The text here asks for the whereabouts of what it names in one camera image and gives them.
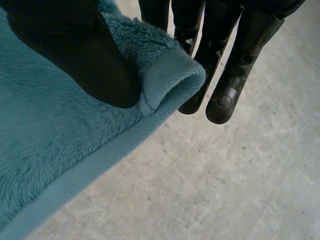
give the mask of teal fabric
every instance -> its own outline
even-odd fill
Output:
[[[21,43],[0,8],[1,240],[26,236],[204,83],[204,69],[164,32],[122,16],[111,0],[101,0],[99,10],[123,55],[138,66],[142,92],[131,109],[88,96]]]

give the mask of teal fleece blanket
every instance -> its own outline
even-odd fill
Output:
[[[0,8],[1,240],[23,239],[204,83],[204,69],[164,32],[122,16],[111,0],[101,0],[99,10],[123,55],[138,66],[143,89],[131,109],[88,96],[20,42]]]

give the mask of fluffy teal fabric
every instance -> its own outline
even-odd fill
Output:
[[[21,239],[136,148],[204,83],[204,69],[164,32],[122,16],[111,0],[100,1],[99,10],[123,55],[139,69],[143,90],[131,109],[88,96],[21,43],[0,8],[1,240]]]

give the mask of concrete floor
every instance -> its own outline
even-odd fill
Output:
[[[227,124],[175,113],[28,240],[320,240],[319,12],[287,18]]]

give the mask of fleece blanket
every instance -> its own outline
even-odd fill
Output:
[[[0,8],[1,240],[23,239],[204,83],[204,69],[164,32],[123,16],[111,0],[101,0],[99,10],[123,55],[138,66],[142,92],[131,109],[88,96],[20,42]]]

